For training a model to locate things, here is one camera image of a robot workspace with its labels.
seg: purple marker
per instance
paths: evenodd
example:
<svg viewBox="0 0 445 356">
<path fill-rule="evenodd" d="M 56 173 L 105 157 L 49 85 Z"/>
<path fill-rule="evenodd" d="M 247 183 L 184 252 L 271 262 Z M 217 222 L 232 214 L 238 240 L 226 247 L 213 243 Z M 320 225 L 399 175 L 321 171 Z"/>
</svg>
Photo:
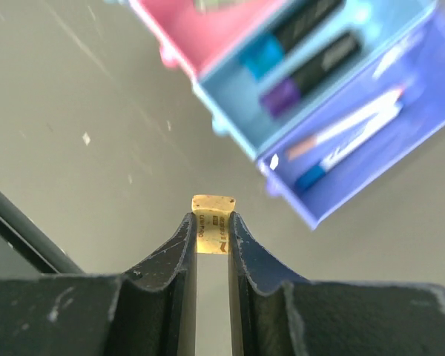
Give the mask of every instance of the purple marker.
<svg viewBox="0 0 445 356">
<path fill-rule="evenodd" d="M 337 37 L 287 78 L 260 98 L 260 104 L 274 117 L 296 105 L 321 82 L 361 51 L 352 32 Z"/>
</svg>

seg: plastic drawer organizer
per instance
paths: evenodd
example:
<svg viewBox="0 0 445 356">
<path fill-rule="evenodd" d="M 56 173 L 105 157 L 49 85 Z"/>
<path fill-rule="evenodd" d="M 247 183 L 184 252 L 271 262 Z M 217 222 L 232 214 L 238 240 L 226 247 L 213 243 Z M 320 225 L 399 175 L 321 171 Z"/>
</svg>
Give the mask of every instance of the plastic drawer organizer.
<svg viewBox="0 0 445 356">
<path fill-rule="evenodd" d="M 310 3 L 251 0 L 200 13 L 193 0 L 129 2 L 160 40 L 164 61 L 190 76 L 214 130 L 230 134 L 268 191 L 315 229 L 445 125 L 445 3 L 319 0 L 332 11 L 316 26 L 311 13 L 310 34 L 291 43 L 280 24 Z M 350 113 L 393 93 L 390 105 L 353 123 Z M 307 141 L 346 117 L 349 129 Z"/>
</svg>

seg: white pen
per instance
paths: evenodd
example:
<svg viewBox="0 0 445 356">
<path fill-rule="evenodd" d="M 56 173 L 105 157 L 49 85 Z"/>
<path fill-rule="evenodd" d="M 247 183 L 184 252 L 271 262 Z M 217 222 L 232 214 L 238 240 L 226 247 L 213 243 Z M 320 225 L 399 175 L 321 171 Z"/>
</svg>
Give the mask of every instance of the white pen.
<svg viewBox="0 0 445 356">
<path fill-rule="evenodd" d="M 342 132 L 360 124 L 361 122 L 369 119 L 376 113 L 381 112 L 385 108 L 392 107 L 401 97 L 403 88 L 396 87 L 391 89 L 378 98 L 364 105 L 362 108 L 350 113 L 343 117 L 336 123 L 324 128 L 323 130 L 311 135 L 310 137 L 298 142 L 296 145 L 291 146 L 286 155 L 289 160 L 293 160 L 302 154 L 310 151 L 312 148 L 336 137 Z"/>
</svg>

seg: pen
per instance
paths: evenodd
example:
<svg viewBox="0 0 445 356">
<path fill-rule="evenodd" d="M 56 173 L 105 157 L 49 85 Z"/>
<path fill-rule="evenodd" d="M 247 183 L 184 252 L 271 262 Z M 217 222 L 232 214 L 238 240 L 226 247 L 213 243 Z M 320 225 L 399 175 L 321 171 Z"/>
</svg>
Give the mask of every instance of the pen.
<svg viewBox="0 0 445 356">
<path fill-rule="evenodd" d="M 345 0 L 305 0 L 292 15 L 262 35 L 241 56 L 241 62 L 255 79 L 262 78 L 304 40 Z"/>
<path fill-rule="evenodd" d="M 346 115 L 336 123 L 324 128 L 323 130 L 311 135 L 310 137 L 298 142 L 296 145 L 291 146 L 287 151 L 287 158 L 290 160 L 296 159 L 302 154 L 310 151 L 312 148 L 321 145 L 322 143 L 336 137 L 342 132 L 353 128 L 360 124 L 362 121 L 367 120 L 372 115 L 381 112 L 387 107 L 393 106 L 401 97 L 403 88 L 394 88 L 371 102 L 364 105 L 362 108 Z"/>
<path fill-rule="evenodd" d="M 359 148 L 364 142 L 397 117 L 401 109 L 402 105 L 398 102 L 378 113 L 360 130 L 357 130 L 349 140 L 338 146 L 327 157 L 302 174 L 295 182 L 295 190 L 302 193 L 312 187 L 313 184 L 323 178 L 338 163 L 350 155 L 351 152 Z"/>
</svg>

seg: gray table surface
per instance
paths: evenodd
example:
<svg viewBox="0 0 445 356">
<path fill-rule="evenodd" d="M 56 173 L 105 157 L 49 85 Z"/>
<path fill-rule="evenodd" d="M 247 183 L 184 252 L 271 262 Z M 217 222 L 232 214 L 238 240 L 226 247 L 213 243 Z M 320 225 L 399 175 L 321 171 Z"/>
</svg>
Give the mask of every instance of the gray table surface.
<svg viewBox="0 0 445 356">
<path fill-rule="evenodd" d="M 88 272 L 139 262 L 194 194 L 222 194 L 308 278 L 445 285 L 445 128 L 310 232 L 139 20 L 100 0 L 0 0 L 0 190 Z M 229 355 L 226 258 L 198 274 L 198 355 Z"/>
</svg>

